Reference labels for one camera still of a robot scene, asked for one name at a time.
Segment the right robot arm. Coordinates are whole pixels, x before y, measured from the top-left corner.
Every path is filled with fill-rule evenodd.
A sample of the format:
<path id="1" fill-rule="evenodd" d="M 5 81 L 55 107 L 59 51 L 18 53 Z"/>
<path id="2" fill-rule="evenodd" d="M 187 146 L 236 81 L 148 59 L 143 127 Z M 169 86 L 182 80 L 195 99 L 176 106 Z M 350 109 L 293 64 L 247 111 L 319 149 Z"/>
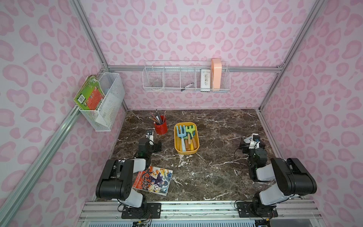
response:
<path id="1" fill-rule="evenodd" d="M 268 154 L 265 146 L 257 133 L 242 140 L 239 145 L 243 154 L 248 155 L 251 180 L 257 183 L 275 181 L 270 188 L 257 192 L 252 202 L 237 202 L 239 212 L 256 217 L 275 215 L 278 204 L 317 191 L 315 179 L 299 159 L 271 158 L 270 164 L 267 164 Z"/>

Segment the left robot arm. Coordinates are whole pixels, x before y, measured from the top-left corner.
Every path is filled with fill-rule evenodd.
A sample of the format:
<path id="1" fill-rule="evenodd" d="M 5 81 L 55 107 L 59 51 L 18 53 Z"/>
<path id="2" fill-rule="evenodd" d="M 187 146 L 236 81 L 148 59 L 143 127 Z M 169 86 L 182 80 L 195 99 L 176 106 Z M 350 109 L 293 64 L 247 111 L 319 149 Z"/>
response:
<path id="1" fill-rule="evenodd" d="M 154 142 L 154 133 L 147 130 L 138 142 L 134 158 L 107 160 L 97 183 L 95 194 L 98 199 L 116 199 L 132 214 L 146 214 L 147 202 L 144 196 L 132 188 L 133 175 L 150 167 L 151 155 L 161 150 L 161 143 Z"/>

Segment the yellow plastic storage box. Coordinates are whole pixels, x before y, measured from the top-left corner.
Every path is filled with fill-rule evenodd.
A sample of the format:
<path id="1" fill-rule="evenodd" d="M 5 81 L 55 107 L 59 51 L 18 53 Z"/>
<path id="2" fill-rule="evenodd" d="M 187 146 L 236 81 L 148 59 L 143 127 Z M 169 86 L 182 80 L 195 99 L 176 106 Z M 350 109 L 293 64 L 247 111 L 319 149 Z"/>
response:
<path id="1" fill-rule="evenodd" d="M 181 139 L 177 136 L 177 126 L 179 126 L 179 125 L 184 126 L 185 127 L 185 131 L 186 131 L 186 126 L 195 125 L 196 130 L 193 133 L 193 135 L 194 135 L 195 141 L 197 143 L 197 148 L 196 149 L 194 149 L 192 140 L 191 140 L 189 134 L 186 132 L 186 136 L 184 137 L 186 151 L 185 152 L 182 152 Z M 178 123 L 178 124 L 176 124 L 175 127 L 174 127 L 174 136 L 175 136 L 175 149 L 177 150 L 177 152 L 180 155 L 192 155 L 192 154 L 195 154 L 198 151 L 198 149 L 199 149 L 199 137 L 198 137 L 197 126 L 196 126 L 195 123 L 192 123 L 192 122 L 184 122 L 184 123 Z"/>

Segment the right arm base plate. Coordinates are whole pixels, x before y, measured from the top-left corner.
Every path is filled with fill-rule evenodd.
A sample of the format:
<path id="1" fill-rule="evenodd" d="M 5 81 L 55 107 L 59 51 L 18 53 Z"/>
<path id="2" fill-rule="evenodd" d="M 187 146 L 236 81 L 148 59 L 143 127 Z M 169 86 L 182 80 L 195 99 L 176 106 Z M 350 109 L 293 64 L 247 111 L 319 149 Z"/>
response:
<path id="1" fill-rule="evenodd" d="M 259 203 L 236 201 L 234 208 L 237 209 L 240 218 L 276 218 L 278 212 L 276 206 L 265 206 Z"/>

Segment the light blue hand fork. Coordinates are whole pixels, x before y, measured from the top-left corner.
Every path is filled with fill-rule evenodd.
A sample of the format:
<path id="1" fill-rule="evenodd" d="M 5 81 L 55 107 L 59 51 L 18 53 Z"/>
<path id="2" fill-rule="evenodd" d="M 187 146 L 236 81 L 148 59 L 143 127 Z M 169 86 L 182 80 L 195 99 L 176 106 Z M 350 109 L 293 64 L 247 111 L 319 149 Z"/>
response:
<path id="1" fill-rule="evenodd" d="M 177 126 L 177 136 L 181 139 L 181 150 L 182 152 L 186 151 L 186 146 L 185 146 L 185 141 L 184 141 L 184 137 L 186 136 L 186 131 L 185 131 L 185 127 L 184 126 Z"/>

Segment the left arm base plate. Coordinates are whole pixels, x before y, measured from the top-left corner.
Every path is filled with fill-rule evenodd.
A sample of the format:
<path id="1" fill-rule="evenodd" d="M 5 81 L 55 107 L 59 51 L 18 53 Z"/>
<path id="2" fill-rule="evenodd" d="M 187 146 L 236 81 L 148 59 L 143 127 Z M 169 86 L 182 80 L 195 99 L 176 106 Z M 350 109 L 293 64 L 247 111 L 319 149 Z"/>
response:
<path id="1" fill-rule="evenodd" d="M 161 216 L 161 203 L 143 203 L 141 207 L 134 208 L 125 206 L 122 209 L 122 219 L 143 219 L 143 218 L 155 218 L 159 219 Z"/>

